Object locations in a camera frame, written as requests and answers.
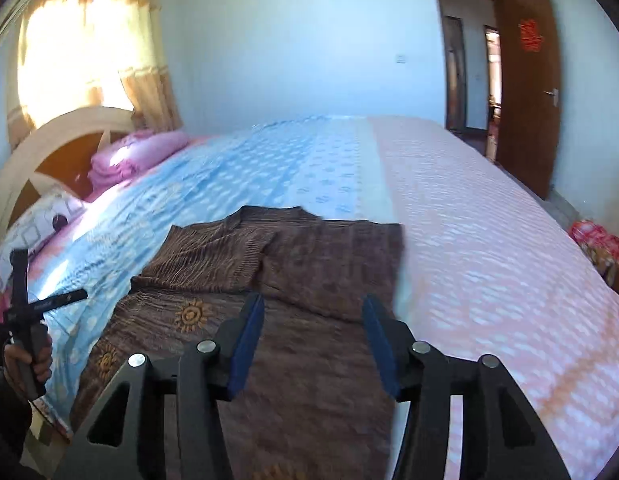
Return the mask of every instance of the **door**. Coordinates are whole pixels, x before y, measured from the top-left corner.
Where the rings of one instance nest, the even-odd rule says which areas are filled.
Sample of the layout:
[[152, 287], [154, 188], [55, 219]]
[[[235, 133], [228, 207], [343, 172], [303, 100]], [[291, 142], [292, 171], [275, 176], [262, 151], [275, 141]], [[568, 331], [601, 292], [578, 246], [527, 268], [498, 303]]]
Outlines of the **door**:
[[550, 0], [496, 0], [503, 108], [496, 161], [547, 198], [560, 128], [560, 52]]
[[463, 22], [458, 18], [443, 18], [445, 59], [447, 64], [447, 129], [462, 132], [467, 113], [467, 83], [465, 81], [465, 40]]

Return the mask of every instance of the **red paper decoration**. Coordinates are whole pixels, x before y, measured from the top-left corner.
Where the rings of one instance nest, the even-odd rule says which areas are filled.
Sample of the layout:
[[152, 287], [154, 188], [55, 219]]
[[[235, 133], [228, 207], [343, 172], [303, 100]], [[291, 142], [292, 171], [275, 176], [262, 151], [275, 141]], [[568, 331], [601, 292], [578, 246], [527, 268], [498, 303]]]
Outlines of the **red paper decoration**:
[[518, 28], [521, 30], [521, 44], [525, 52], [540, 52], [544, 39], [539, 34], [536, 20], [522, 20]]

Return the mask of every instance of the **curtain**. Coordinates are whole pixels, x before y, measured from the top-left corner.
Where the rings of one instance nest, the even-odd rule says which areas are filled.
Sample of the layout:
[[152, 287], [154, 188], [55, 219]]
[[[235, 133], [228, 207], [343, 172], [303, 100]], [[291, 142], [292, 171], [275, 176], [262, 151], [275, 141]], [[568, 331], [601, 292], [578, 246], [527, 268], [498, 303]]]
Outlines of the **curtain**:
[[7, 82], [12, 149], [33, 130], [102, 102], [94, 43], [94, 0], [32, 0], [20, 19]]
[[182, 123], [163, 53], [158, 0], [110, 0], [109, 30], [118, 74], [134, 119], [155, 132]]

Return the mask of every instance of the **folded blanket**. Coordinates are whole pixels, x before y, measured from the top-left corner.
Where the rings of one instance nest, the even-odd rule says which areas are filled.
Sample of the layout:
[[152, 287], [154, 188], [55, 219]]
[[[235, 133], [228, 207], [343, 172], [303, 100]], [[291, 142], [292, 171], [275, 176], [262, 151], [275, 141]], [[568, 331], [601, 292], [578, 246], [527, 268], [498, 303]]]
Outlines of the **folded blanket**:
[[[368, 349], [361, 299], [391, 304], [402, 248], [397, 224], [323, 221], [301, 208], [246, 206], [223, 221], [173, 227], [94, 346], [73, 427], [130, 354], [181, 354], [256, 290], [266, 312], [247, 385], [219, 402], [235, 478], [278, 469], [312, 480], [383, 478], [394, 403]], [[166, 420], [168, 478], [178, 478], [175, 416]]]
[[150, 170], [182, 150], [188, 142], [189, 137], [181, 131], [151, 135], [148, 130], [142, 130], [96, 153], [87, 176], [95, 190], [115, 186]]

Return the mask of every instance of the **patterned bedspread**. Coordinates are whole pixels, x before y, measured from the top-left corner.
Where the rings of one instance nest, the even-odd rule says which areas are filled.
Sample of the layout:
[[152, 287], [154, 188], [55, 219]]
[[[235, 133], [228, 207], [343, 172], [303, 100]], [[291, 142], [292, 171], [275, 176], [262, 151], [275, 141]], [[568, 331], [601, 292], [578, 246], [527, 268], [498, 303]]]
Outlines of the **patterned bedspread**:
[[[80, 286], [90, 295], [46, 316], [54, 365], [45, 402], [60, 421], [115, 303], [169, 227], [245, 204], [400, 221], [397, 316], [447, 354], [500, 356], [574, 480], [592, 480], [609, 460], [619, 444], [619, 296], [505, 174], [440, 126], [407, 118], [312, 118], [216, 137], [94, 202], [32, 265], [38, 298]], [[394, 421], [394, 457], [406, 408]], [[448, 479], [459, 474], [461, 415], [453, 402]]]

